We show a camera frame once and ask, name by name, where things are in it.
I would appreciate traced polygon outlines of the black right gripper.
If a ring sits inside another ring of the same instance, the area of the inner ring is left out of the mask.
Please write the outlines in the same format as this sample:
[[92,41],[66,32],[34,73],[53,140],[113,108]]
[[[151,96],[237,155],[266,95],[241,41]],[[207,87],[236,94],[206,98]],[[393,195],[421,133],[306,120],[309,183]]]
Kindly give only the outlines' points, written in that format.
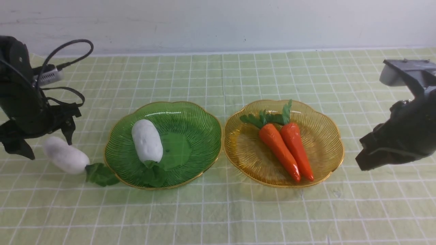
[[413,100],[394,103],[389,119],[359,141],[363,150],[355,160],[361,171],[411,163],[434,154],[435,86]]

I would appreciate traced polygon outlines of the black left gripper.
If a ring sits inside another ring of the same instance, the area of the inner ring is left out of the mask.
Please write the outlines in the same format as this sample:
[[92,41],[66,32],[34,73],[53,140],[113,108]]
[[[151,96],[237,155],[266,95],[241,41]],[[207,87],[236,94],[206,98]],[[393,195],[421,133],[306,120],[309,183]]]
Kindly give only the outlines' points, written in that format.
[[[61,130],[68,145],[76,129],[73,117],[80,117],[81,103],[65,103],[45,96],[39,79],[50,59],[61,49],[82,40],[73,40],[56,48],[43,65],[31,67],[26,45],[11,36],[1,36],[1,109],[9,118],[0,126],[0,141],[9,154],[35,159],[28,138],[43,136]],[[57,65],[58,70],[79,62]]]

